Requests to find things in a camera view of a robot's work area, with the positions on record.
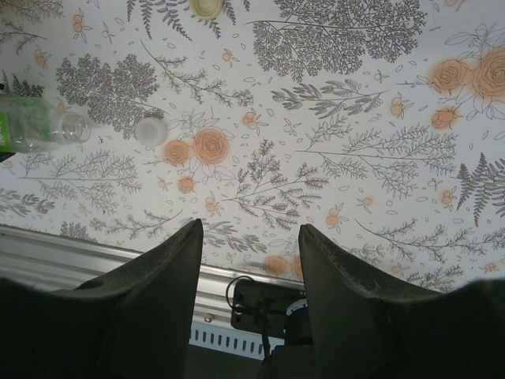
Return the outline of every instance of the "floral wallpaper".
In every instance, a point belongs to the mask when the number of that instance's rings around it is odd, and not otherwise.
[[[0,2],[4,92],[96,124],[0,163],[0,223],[147,251],[204,221],[203,263],[302,280],[311,223],[450,291],[505,271],[505,4]],[[134,136],[161,118],[168,139]]]

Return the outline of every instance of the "white vent grille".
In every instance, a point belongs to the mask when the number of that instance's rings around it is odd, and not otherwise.
[[[269,338],[271,349],[284,344],[279,338]],[[220,328],[210,324],[193,322],[189,343],[207,349],[263,360],[261,336],[240,330]]]

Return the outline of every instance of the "orange rose print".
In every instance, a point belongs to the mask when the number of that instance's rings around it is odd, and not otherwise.
[[[454,109],[437,111],[432,117],[432,126],[436,129],[452,129],[459,117],[461,116],[458,116]]]
[[[75,31],[76,34],[73,35],[73,38],[76,39],[79,36],[82,38],[84,43],[86,41],[86,35],[84,34],[84,30],[92,30],[91,26],[84,25],[84,12],[81,8],[79,8],[79,14],[73,16],[72,19],[72,30]]]
[[[205,209],[207,209],[207,212],[211,213],[211,217],[213,217],[215,213],[217,213],[218,216],[221,216],[221,211],[224,209],[221,205],[219,205],[219,202],[215,200],[215,196],[212,191],[211,197],[207,197],[205,199]]]
[[[290,266],[283,257],[272,255],[263,261],[263,270],[270,275],[284,275],[290,270]]]
[[[473,74],[468,66],[455,59],[440,63],[432,74],[433,88],[437,92],[449,91],[468,84],[472,81]]]
[[[445,190],[440,194],[440,202],[444,205],[444,208],[449,208],[450,211],[453,208],[453,200],[457,199],[454,195],[455,191],[456,189],[453,188],[452,190]]]
[[[505,49],[495,49],[481,59],[472,85],[481,97],[491,96],[491,101],[505,96]]]
[[[297,255],[295,258],[294,258],[294,262],[293,262],[293,273],[294,275],[298,278],[298,279],[301,279],[303,280],[303,272],[301,271],[301,259],[300,259],[300,256]]]
[[[261,114],[257,114],[256,111],[254,110],[254,108],[251,108],[251,111],[250,112],[247,112],[244,116],[244,118],[242,119],[242,122],[244,123],[245,126],[247,126],[248,128],[250,128],[251,130],[256,130],[256,134],[259,136],[260,135],[260,128],[258,126],[268,126],[268,124],[266,122],[260,122],[260,118],[261,118]]]
[[[193,150],[183,141],[170,141],[163,148],[163,155],[174,166],[183,164],[193,156]]]
[[[179,180],[178,188],[182,193],[190,193],[195,192],[195,185],[196,182],[188,176]]]
[[[400,97],[395,97],[391,101],[391,113],[397,118],[403,118],[405,116],[405,110],[413,106],[413,103],[409,100],[405,100],[401,97],[401,93],[398,93]]]
[[[202,129],[195,136],[195,154],[203,163],[221,163],[230,150],[226,136],[218,129]]]
[[[337,233],[340,233],[340,225],[343,224],[344,221],[349,221],[348,218],[340,214],[340,211],[342,211],[343,207],[344,204],[335,206],[328,211],[328,216],[326,217],[326,224],[328,225],[328,229],[336,229]]]

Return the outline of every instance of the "yellow lid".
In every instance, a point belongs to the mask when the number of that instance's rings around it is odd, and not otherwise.
[[[189,6],[197,17],[212,20],[221,12],[223,0],[189,0]]]

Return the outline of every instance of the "gray fern print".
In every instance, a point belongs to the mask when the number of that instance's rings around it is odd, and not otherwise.
[[[60,235],[67,238],[83,239],[90,242],[98,242],[96,238],[91,238],[88,234],[86,226],[80,223],[67,223],[62,224]]]
[[[429,126],[403,127],[384,137],[381,130],[374,128],[353,135],[346,118],[337,115],[312,127],[312,134],[306,137],[310,145],[304,152],[322,158],[326,175],[363,180],[372,174],[387,193],[399,199],[410,196],[417,188],[414,179],[420,177],[421,167],[437,175],[456,171],[452,161],[457,135],[433,133]],[[348,140],[341,144],[340,152],[328,144],[335,138]]]
[[[470,173],[469,168],[462,163],[457,178],[461,180],[457,210],[474,197],[473,220],[476,227],[479,226],[482,211],[489,203],[498,208],[496,215],[505,216],[505,159],[495,161],[494,164],[488,163],[481,153],[475,170]]]
[[[120,232],[127,232],[129,239],[138,238],[143,233],[147,238],[158,237],[166,234],[165,224],[175,219],[182,213],[182,209],[173,216],[156,215],[153,212],[144,210],[145,220],[141,220],[139,215],[127,215],[126,219],[99,220],[94,218],[90,225],[96,231],[105,231],[108,235],[116,235]]]
[[[245,10],[249,11],[250,2],[249,0],[241,0],[244,4]],[[126,12],[128,16],[128,21],[131,21],[132,15],[135,12],[135,7],[139,5],[140,13],[142,15],[142,21],[144,22],[144,28],[148,37],[152,39],[151,34],[151,19],[157,16],[161,19],[166,26],[172,28],[181,36],[185,37],[189,41],[193,41],[188,35],[184,27],[182,26],[181,17],[179,12],[181,10],[185,12],[190,12],[191,18],[195,19],[196,22],[202,24],[203,26],[212,30],[216,38],[221,37],[221,28],[219,23],[214,20],[202,20],[195,16],[189,8],[189,0],[128,0],[126,3]],[[237,23],[237,17],[235,15],[235,9],[232,5],[231,0],[223,0],[223,13],[230,18],[233,25]]]
[[[51,209],[54,209],[53,201],[40,199],[34,194],[20,195],[14,189],[0,188],[0,213],[12,212],[25,217],[32,212],[45,215]]]
[[[42,193],[52,200],[77,200],[79,196],[90,201],[104,215],[116,212],[117,189],[136,193],[142,188],[137,181],[137,170],[131,156],[114,156],[109,151],[99,150],[82,160],[75,156],[52,159],[44,154],[25,157],[25,179],[34,179],[40,184]],[[46,166],[49,174],[32,173]]]
[[[380,231],[372,231],[356,222],[363,230],[386,241],[389,244],[387,252],[401,261],[415,262],[419,254],[427,254],[429,261],[443,264],[447,252],[479,256],[486,254],[487,246],[493,250],[505,247],[505,227],[487,233],[482,238],[473,238],[474,231],[471,227],[460,229],[454,236],[446,237],[447,227],[441,224],[431,234],[416,235],[418,219],[407,221],[399,227],[384,227]]]
[[[16,40],[16,54],[19,54],[29,43],[47,39],[26,32],[23,22],[41,24],[48,17],[63,17],[62,0],[0,1],[0,45]]]
[[[274,0],[282,20],[254,21],[254,52],[281,77],[348,75],[361,56],[395,62],[417,47],[426,13],[419,0]]]
[[[380,96],[385,92],[362,93],[361,84],[351,79],[341,81],[327,81],[327,85],[317,89],[311,84],[300,83],[293,87],[293,91],[281,88],[281,91],[272,91],[272,99],[282,103],[288,111],[300,109],[304,104],[309,105],[309,110],[314,111],[320,118],[331,117],[340,111],[347,115],[368,113],[382,105]]]
[[[244,251],[267,252],[267,247],[260,242],[256,235],[238,235],[230,221],[209,223],[206,219],[202,219],[202,222],[204,225],[204,245],[215,248],[226,246],[239,253]]]
[[[321,199],[320,195],[308,191],[323,189],[327,178],[317,176],[319,170],[303,163],[295,178],[282,174],[280,160],[273,154],[273,141],[263,140],[252,153],[247,169],[237,174],[237,193],[224,201],[233,201],[252,217],[260,217],[271,229],[280,227],[290,231],[297,225],[301,205],[310,208]]]
[[[463,273],[459,265],[452,265],[449,268],[438,267],[425,274],[414,272],[406,277],[406,281],[428,290],[451,292],[455,288],[456,278],[462,276]]]
[[[204,83],[207,80],[207,71],[201,69],[198,73],[182,73],[176,71],[187,62],[187,57],[165,58],[163,56],[155,57],[142,43],[144,49],[151,58],[163,69],[161,78],[166,82],[166,87],[178,95],[182,89],[188,88],[192,99],[199,104],[204,103],[204,94],[212,96],[215,101],[232,107],[236,103],[239,107],[247,107],[254,103],[253,94],[248,89],[240,91],[233,90],[229,93],[226,87],[226,81],[217,79],[211,83]]]
[[[15,40],[16,54],[21,53],[27,45],[38,39],[47,39],[38,34],[26,32],[23,24],[11,18],[0,18],[0,23],[0,46]]]
[[[9,78],[4,70],[2,70],[3,92],[6,95],[42,97],[44,87],[42,85],[30,85],[27,81],[19,81],[17,76],[13,74],[13,80],[9,83]]]
[[[58,90],[69,104],[89,107],[88,116],[94,122],[112,125],[128,140],[135,125],[145,117],[162,118],[164,110],[147,104],[155,93],[155,69],[150,63],[140,63],[134,54],[116,63],[112,69],[97,57],[86,54],[75,66],[68,58],[56,69]]]

